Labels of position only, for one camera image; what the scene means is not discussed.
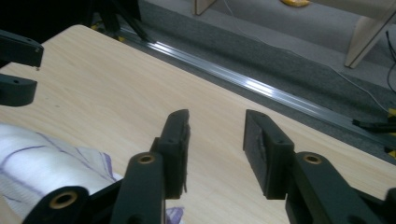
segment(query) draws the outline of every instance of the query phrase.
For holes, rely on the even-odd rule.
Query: screw hole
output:
[[[314,156],[314,155],[305,155],[304,160],[309,163],[315,164],[315,165],[322,163],[321,158],[319,158],[318,156]]]
[[[50,201],[49,207],[53,209],[65,208],[75,202],[77,197],[78,196],[74,191],[63,192],[61,194],[58,194]]]
[[[155,158],[151,155],[145,155],[139,158],[139,162],[142,164],[148,164],[154,162]]]

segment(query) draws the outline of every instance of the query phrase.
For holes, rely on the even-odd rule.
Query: gray carpet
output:
[[[163,7],[157,7],[146,1],[140,1],[139,4],[142,26],[153,38],[164,44],[252,77],[282,91],[301,96],[350,118],[370,122],[387,121],[387,114],[368,99],[367,95],[345,82],[329,67],[194,18],[185,17]],[[386,154],[384,147],[376,142],[212,77],[198,68],[186,65],[160,52],[144,48],[134,42],[127,42],[127,44],[384,161],[396,164],[396,160]],[[391,91],[353,77],[350,79],[366,90],[375,92],[375,97],[386,108],[396,107],[395,101],[392,100],[395,99],[395,95]]]

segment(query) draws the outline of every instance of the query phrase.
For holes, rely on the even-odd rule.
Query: yellow object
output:
[[[98,26],[95,24],[95,25],[92,25],[91,26],[91,29],[93,29],[94,31],[97,31],[98,30]]]
[[[391,117],[396,117],[396,109],[389,109],[388,119],[390,119]]]
[[[283,4],[290,7],[306,7],[309,5],[308,0],[280,0]]]
[[[391,157],[393,157],[393,159],[396,159],[396,151],[393,150],[391,152],[388,153]]]

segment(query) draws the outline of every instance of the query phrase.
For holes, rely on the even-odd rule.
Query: brass insert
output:
[[[309,5],[309,0],[280,0],[283,4],[290,7],[306,7]]]
[[[315,164],[315,165],[318,165],[318,164],[322,163],[321,158],[319,158],[318,156],[312,155],[312,154],[305,155],[304,156],[304,160],[309,162],[309,163]]]
[[[72,204],[73,202],[75,202],[77,197],[78,196],[74,191],[70,190],[70,191],[63,192],[61,194],[58,194],[56,197],[54,197],[50,201],[49,207],[53,208],[53,209],[65,208],[65,207],[69,206],[70,204]]]
[[[142,164],[148,164],[148,163],[152,163],[154,161],[155,161],[155,158],[151,155],[144,155],[139,158],[139,163],[142,163]]]

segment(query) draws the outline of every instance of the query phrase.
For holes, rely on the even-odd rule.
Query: black cable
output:
[[[391,72],[392,72],[392,70],[393,70],[393,68],[394,68],[395,66],[396,66],[396,62],[394,62],[393,65],[392,65],[392,67],[389,69],[389,71],[388,71],[388,76],[387,76],[388,86],[389,86],[389,88],[390,88],[394,93],[396,93],[396,90],[394,90],[393,87],[392,87],[392,85],[390,85],[390,74],[391,74]]]
[[[390,38],[389,38],[389,31],[386,32],[387,35],[387,40],[388,40],[388,47],[389,47],[389,51],[390,51],[390,55],[393,58],[393,65],[392,67],[388,70],[388,75],[387,75],[387,83],[389,88],[396,93],[396,90],[393,89],[392,85],[390,84],[390,75],[392,73],[393,68],[396,66],[396,50],[394,49],[394,47],[392,46],[392,43],[390,42]]]

